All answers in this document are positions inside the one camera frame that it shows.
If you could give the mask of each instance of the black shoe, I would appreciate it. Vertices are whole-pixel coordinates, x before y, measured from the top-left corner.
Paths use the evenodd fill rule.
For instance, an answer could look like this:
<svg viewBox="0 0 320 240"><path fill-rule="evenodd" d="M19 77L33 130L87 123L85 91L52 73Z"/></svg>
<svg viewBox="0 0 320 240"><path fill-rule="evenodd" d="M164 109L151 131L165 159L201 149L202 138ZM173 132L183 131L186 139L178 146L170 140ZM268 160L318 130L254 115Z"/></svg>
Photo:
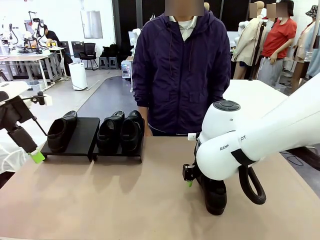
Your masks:
<svg viewBox="0 0 320 240"><path fill-rule="evenodd" d="M224 181L212 180L203 174L196 180L202 187L207 211L212 215L223 214L227 205L227 191Z"/></svg>
<svg viewBox="0 0 320 240"><path fill-rule="evenodd" d="M54 120L47 136L48 146L53 153L62 153L66 150L77 126L77 120L76 111L70 111Z"/></svg>
<svg viewBox="0 0 320 240"><path fill-rule="evenodd" d="M96 146L100 152L116 152L120 142L120 132L125 120L125 113L117 111L107 117L100 126Z"/></svg>
<svg viewBox="0 0 320 240"><path fill-rule="evenodd" d="M120 143L123 152L135 151L142 140L145 131L145 121L140 112L134 110L124 120Z"/></svg>

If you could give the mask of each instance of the white jacket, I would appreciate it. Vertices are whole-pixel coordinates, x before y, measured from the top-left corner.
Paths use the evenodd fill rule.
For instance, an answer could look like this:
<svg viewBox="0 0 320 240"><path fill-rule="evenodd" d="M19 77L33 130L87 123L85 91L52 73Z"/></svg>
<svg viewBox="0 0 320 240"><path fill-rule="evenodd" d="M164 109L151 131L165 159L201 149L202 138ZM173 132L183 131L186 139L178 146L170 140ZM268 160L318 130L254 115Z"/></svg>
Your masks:
<svg viewBox="0 0 320 240"><path fill-rule="evenodd" d="M306 41L308 38L308 34L310 32L311 29L315 28L315 24L316 22L312 23L310 26L307 26L303 32L301 33L297 43L296 43L296 54L295 54L295 61L299 62L299 63L304 63L305 62L305 57L306 57L306 51L305 51L305 46L306 46Z"/></svg>
<svg viewBox="0 0 320 240"><path fill-rule="evenodd" d="M236 46L231 59L233 62L245 62L245 64L247 64L248 66L253 65L252 63L254 60L255 49L260 34L260 20L261 16L253 18L241 33L238 45ZM263 44L263 39L265 38L264 34L265 28L261 37L262 40L260 43L260 50L262 49L261 46Z"/></svg>

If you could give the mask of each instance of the beige table surface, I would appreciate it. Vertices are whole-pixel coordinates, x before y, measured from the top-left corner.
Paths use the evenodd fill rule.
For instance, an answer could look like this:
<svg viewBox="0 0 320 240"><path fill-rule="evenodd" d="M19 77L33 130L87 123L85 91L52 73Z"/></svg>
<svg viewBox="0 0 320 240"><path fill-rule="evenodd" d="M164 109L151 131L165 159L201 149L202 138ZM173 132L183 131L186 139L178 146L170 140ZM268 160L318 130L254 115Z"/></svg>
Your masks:
<svg viewBox="0 0 320 240"><path fill-rule="evenodd" d="M127 58L126 58L126 61L133 61L134 60L134 58L132 57L132 56L128 56Z"/></svg>
<svg viewBox="0 0 320 240"><path fill-rule="evenodd" d="M5 59L1 59L1 62L14 62L14 61L39 61L45 59L48 55L6 55Z"/></svg>
<svg viewBox="0 0 320 240"><path fill-rule="evenodd" d="M319 240L320 200L280 155L254 167L266 192L255 205L238 176L225 181L221 216L206 211L182 165L195 142L148 137L142 164L51 158L27 162L0 190L0 236L43 240Z"/></svg>

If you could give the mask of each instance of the hooded jacket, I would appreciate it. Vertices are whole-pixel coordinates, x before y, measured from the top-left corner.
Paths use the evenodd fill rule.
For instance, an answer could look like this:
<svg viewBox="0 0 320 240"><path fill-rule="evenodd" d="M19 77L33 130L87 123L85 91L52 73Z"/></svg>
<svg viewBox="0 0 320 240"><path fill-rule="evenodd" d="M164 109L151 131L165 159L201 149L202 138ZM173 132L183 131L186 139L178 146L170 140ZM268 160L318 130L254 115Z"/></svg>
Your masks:
<svg viewBox="0 0 320 240"><path fill-rule="evenodd" d="M148 123L168 134L201 132L208 107L230 84L230 43L224 24L204 10L183 41L178 22L162 14L145 24L133 60L134 98Z"/></svg>

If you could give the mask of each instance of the black chair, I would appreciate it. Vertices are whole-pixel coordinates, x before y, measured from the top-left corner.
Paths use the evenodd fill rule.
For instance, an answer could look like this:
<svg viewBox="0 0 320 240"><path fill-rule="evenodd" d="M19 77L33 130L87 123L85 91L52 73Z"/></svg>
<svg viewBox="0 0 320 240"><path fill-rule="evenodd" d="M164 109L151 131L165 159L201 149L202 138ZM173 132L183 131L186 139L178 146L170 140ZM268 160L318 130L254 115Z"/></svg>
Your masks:
<svg viewBox="0 0 320 240"><path fill-rule="evenodd" d="M95 70L97 70L99 68L99 66L98 66L98 64L96 62L96 59L97 59L96 54L97 53L95 52L95 47L96 47L95 43L85 43L84 44L84 51L79 52L79 56L80 56L81 62L83 60L86 60L86 69L88 69L89 60L90 60L92 71L95 71ZM95 65L97 66L97 69L94 69L94 66L92 64L92 60L94 61Z"/></svg>

